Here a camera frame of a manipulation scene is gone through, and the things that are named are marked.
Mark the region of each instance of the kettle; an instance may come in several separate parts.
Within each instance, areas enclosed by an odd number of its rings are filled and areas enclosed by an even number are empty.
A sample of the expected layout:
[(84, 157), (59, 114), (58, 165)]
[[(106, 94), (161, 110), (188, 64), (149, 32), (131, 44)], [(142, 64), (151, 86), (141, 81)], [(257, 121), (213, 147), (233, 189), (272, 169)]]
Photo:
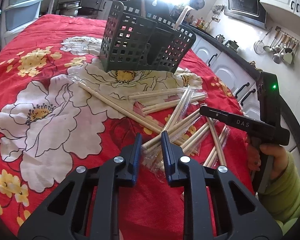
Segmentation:
[(238, 49), (238, 45), (237, 45), (237, 42), (236, 41), (227, 41), (225, 43), (225, 46), (234, 50), (235, 52), (237, 52), (237, 49)]
[(226, 40), (226, 38), (224, 38), (223, 35), (219, 34), (216, 36), (216, 40), (223, 43)]

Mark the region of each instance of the cabinet handle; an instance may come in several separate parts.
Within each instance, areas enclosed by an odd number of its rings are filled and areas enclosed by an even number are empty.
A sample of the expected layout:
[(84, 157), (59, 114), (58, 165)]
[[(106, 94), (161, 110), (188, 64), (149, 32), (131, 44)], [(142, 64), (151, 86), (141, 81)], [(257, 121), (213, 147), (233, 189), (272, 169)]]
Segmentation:
[(248, 82), (247, 84), (244, 84), (242, 87), (239, 88), (239, 90), (236, 92), (236, 94), (234, 95), (234, 98), (238, 98), (238, 94), (242, 91), (242, 89), (244, 89), (245, 87), (248, 87), (250, 85), (250, 83)]
[(213, 57), (217, 57), (218, 56), (218, 54), (216, 53), (216, 54), (214, 54), (214, 55), (212, 55), (212, 57), (211, 57), (211, 59), (209, 60), (209, 62), (208, 62), (208, 66), (210, 67), (211, 65), (210, 65), (210, 62), (212, 61), (212, 59), (213, 59)]
[(256, 91), (255, 89), (250, 90), (250, 91), (245, 95), (245, 97), (242, 98), (240, 105), (243, 106), (243, 101), (246, 100), (246, 99), (248, 98), (248, 96), (250, 96), (250, 94), (255, 93), (255, 91)]

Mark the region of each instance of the silver screw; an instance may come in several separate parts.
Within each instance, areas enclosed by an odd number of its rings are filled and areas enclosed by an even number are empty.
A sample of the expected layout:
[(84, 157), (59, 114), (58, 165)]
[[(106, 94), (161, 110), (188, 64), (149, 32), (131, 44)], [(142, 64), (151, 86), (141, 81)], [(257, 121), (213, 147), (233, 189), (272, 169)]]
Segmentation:
[(218, 171), (221, 173), (226, 173), (228, 171), (228, 168), (226, 166), (219, 166)]
[(183, 163), (188, 163), (189, 161), (191, 161), (191, 159), (188, 156), (182, 156), (180, 158), (180, 161), (182, 161)]
[(85, 170), (86, 170), (86, 168), (84, 166), (79, 166), (76, 169), (77, 173), (83, 173), (83, 172), (85, 172)]
[(124, 158), (121, 157), (121, 156), (117, 156), (117, 157), (114, 157), (113, 161), (114, 161), (115, 163), (121, 163), (121, 162), (124, 161)]

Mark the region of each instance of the flower center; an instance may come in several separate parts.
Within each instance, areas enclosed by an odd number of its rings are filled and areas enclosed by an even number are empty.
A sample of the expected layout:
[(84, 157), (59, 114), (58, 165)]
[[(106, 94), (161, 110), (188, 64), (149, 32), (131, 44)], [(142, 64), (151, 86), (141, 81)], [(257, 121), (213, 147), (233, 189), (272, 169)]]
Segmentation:
[(135, 78), (134, 71), (117, 70), (115, 72), (116, 80), (119, 83), (129, 83)]
[(55, 106), (53, 106), (53, 104), (48, 106), (43, 103), (42, 105), (34, 106), (33, 109), (29, 109), (26, 124), (30, 125), (32, 122), (45, 118), (48, 114), (52, 113), (54, 109)]

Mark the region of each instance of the black countertop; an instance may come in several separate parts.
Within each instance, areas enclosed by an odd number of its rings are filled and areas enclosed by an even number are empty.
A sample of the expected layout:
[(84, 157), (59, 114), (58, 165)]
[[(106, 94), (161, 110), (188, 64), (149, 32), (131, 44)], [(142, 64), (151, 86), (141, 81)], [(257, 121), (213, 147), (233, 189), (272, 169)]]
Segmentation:
[[(247, 72), (255, 81), (258, 80), (260, 73), (258, 70), (256, 70), (252, 65), (250, 65), (246, 60), (244, 60), (242, 57), (240, 57), (237, 53), (235, 53), (232, 49), (227, 48), (222, 43), (217, 41), (214, 37), (212, 37), (209, 33), (202, 31), (196, 27), (193, 27), (191, 25), (187, 25), (188, 28), (190, 28), (194, 33), (205, 39), (207, 42), (212, 44), (214, 47), (216, 47), (221, 52), (224, 52), (226, 55), (228, 55), (230, 58), (232, 58), (245, 72)], [(300, 125), (298, 120), (296, 119), (295, 115), (291, 111), (290, 107), (284, 101), (284, 99), (281, 97), (280, 101), (281, 105), (281, 115), (284, 118), (285, 122), (287, 123), (291, 135), (293, 136), (298, 150), (300, 154)]]

